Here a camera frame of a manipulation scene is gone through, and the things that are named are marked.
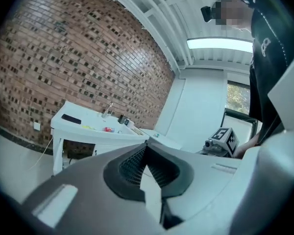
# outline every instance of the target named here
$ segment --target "brick wall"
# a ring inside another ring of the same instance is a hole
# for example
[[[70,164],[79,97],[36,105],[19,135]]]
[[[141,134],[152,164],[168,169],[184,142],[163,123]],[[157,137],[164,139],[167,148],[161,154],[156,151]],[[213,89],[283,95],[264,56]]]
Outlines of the brick wall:
[[[65,100],[152,129],[174,74],[113,0],[22,0],[0,33],[0,126],[38,144]],[[33,122],[41,131],[33,130]]]

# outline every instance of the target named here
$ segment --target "fluorescent light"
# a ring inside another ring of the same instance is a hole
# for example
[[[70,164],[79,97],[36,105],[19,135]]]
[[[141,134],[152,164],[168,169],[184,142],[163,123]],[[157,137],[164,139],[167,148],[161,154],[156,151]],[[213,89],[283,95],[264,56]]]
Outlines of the fluorescent light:
[[[253,52],[253,43],[233,38],[196,38],[187,40],[188,48],[221,48]]]

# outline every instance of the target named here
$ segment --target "person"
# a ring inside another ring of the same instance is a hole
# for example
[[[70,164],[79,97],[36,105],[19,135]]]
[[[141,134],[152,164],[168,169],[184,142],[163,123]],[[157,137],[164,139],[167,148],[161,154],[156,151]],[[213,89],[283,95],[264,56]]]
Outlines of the person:
[[[268,137],[284,130],[281,119],[268,98],[268,92],[281,78],[294,58],[294,31],[267,5],[256,0],[262,10],[250,8],[243,0],[218,0],[211,7],[216,24],[247,30],[254,38],[250,62],[249,116],[263,123],[261,130],[247,143],[239,146],[234,157],[242,158],[246,150],[261,145]],[[266,15],[270,26],[261,15]]]

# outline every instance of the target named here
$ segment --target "wall socket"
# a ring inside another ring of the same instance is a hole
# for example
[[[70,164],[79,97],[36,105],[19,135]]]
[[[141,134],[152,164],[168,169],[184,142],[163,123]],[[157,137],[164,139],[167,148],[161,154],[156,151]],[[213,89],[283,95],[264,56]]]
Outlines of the wall socket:
[[[40,131],[40,123],[34,122],[34,129]]]

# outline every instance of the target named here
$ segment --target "black shirt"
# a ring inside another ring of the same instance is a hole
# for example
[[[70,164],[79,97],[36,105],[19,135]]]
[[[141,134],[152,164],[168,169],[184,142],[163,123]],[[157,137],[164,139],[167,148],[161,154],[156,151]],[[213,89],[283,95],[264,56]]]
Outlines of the black shirt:
[[[281,23],[280,18],[273,13],[265,15],[271,27],[274,26],[274,32],[284,45],[285,52],[263,16],[254,10],[251,23],[254,43],[250,65],[249,116],[263,123],[258,139],[259,144],[272,135],[278,126],[279,128],[282,126],[281,119],[268,98],[268,93],[294,57],[294,36],[287,30],[287,26]]]

